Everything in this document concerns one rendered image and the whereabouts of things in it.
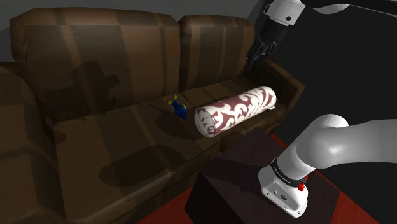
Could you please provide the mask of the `blue and yellow fish toy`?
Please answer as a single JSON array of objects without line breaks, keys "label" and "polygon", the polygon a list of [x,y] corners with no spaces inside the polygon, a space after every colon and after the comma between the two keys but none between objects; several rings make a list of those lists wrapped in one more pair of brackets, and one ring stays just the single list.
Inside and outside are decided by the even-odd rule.
[{"label": "blue and yellow fish toy", "polygon": [[167,101],[168,105],[171,105],[174,108],[174,114],[184,120],[187,119],[187,107],[185,104],[179,104],[177,101],[177,95],[174,95],[172,100]]}]

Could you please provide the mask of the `brown leather sofa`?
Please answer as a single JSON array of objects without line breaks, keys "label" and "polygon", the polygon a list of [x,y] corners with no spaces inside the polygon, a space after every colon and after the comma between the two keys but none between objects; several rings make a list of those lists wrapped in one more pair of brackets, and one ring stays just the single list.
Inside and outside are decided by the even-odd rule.
[{"label": "brown leather sofa", "polygon": [[[254,26],[239,17],[34,8],[10,20],[10,36],[0,224],[149,224],[236,140],[278,128],[304,89],[271,61],[244,72]],[[212,138],[198,131],[197,108],[261,86],[274,109]]]}]

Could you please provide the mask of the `white and maroon bolster pillow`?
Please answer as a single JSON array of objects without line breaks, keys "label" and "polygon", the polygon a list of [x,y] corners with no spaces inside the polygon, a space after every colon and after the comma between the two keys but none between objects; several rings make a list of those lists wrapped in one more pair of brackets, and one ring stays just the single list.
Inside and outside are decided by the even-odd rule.
[{"label": "white and maroon bolster pillow", "polygon": [[276,102],[275,92],[270,87],[261,86],[197,108],[195,125],[203,136],[212,138],[253,116],[274,109]]}]

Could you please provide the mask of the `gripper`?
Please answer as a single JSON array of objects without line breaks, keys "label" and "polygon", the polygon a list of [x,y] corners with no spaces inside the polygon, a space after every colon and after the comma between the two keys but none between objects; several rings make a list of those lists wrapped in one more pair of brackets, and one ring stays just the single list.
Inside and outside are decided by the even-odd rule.
[{"label": "gripper", "polygon": [[249,71],[254,63],[260,59],[260,67],[270,58],[278,43],[289,30],[289,25],[283,25],[270,18],[263,17],[258,21],[259,39],[255,40],[247,53],[246,70]]}]

